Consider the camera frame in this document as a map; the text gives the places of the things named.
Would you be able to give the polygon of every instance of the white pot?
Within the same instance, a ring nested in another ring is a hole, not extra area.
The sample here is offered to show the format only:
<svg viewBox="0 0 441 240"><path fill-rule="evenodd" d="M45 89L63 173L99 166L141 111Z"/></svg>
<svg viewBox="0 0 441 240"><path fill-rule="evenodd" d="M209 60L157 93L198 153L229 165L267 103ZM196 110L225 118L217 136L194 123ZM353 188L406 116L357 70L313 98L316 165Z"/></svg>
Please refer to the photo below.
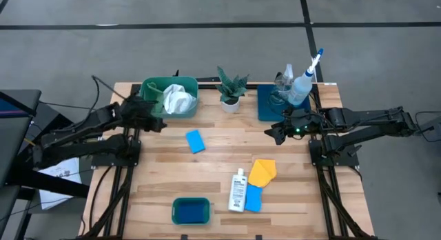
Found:
<svg viewBox="0 0 441 240"><path fill-rule="evenodd" d="M234 105L229 105L225 102L221 102L222 104L222 109L225 112L229 112L229 113L233 113L235 111L237 111L239 109L239 101L240 101L240 97L238 98L237 102Z"/></svg>

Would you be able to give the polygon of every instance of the succulent plant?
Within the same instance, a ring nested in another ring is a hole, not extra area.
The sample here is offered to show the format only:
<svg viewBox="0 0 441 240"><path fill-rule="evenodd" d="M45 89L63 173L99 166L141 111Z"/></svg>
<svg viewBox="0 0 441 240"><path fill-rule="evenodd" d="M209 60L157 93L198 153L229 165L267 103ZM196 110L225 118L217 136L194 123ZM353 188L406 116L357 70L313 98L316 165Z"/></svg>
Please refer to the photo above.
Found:
<svg viewBox="0 0 441 240"><path fill-rule="evenodd" d="M218 66L219 79L222 81L221 85L216 85L216 88L222 94L220 101L225 103L236 103L238 98L245 94L247 89L245 88L248 82L248 76L240 78L238 75L231 80L223 72L223 69Z"/></svg>

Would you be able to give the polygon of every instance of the butcher block tabletop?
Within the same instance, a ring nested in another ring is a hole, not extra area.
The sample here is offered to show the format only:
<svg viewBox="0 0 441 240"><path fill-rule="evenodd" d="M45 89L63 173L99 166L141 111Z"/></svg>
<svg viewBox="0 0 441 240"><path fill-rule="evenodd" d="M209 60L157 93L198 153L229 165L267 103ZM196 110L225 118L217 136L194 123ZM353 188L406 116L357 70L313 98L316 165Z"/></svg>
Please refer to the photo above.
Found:
<svg viewBox="0 0 441 240"><path fill-rule="evenodd" d="M133 84L116 83L115 90L130 94ZM318 83L322 107L342 107L334 83ZM287 139L277 146L263 133L271 122L257 117L257 90L240 98L237 113L223 112L216 89L200 89L196 115L191 119L165 119L161 133L141 131L142 150L134 168L124 239L327 239L325 217L316 168L311 165L308 140ZM115 94L111 102L122 102ZM199 130L206 149L190 152L185 133ZM104 137L122 133L122 128ZM276 160L277 177L262 192L258 213L229 212L231 180L239 168L247 176L257 159ZM92 196L106 167L94 171L83 218L88 221ZM96 196L92 222L106 209L115 168L105 176ZM342 203L355 222L368 234L373 228L360 177L348 167L336 167ZM124 180L125 169L121 175ZM179 197L205 197L211 203L210 222L203 226L178 226L172 222L172 203ZM336 234L340 232L331 206ZM116 208L111 234L119 220Z"/></svg>

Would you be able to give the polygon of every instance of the yellow cloth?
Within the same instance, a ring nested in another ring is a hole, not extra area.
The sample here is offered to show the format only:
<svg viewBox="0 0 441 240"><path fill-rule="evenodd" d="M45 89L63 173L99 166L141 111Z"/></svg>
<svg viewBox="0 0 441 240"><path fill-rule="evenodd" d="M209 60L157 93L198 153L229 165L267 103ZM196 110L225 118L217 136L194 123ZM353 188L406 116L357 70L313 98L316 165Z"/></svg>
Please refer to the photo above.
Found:
<svg viewBox="0 0 441 240"><path fill-rule="evenodd" d="M264 188L276 175L276 161L257 159L249 173L248 183Z"/></svg>

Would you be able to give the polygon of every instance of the gray floor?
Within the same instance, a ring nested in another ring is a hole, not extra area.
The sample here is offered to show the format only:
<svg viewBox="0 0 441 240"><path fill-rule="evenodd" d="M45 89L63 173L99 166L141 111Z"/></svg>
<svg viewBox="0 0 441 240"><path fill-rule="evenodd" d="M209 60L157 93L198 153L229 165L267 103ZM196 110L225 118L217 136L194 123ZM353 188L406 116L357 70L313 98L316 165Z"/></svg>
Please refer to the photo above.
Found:
<svg viewBox="0 0 441 240"><path fill-rule="evenodd" d="M313 22L441 21L441 0L308 0ZM198 23L303 20L300 0L10 0L0 25ZM321 28L325 81L337 82L354 110L404 106L441 110L441 28ZM90 78L108 83L152 76L250 73L270 81L286 63L309 63L304 28L189 30L0 30L2 88L38 88L42 100L89 106ZM99 106L110 100L101 89ZM72 120L85 112L58 108ZM439 239L441 157L438 143L384 137L363 144L363 186L376 234L383 239ZM88 182L90 174L83 176ZM36 239L75 237L84 201L32 216ZM20 210L17 203L15 210ZM3 239L11 239L13 217Z"/></svg>

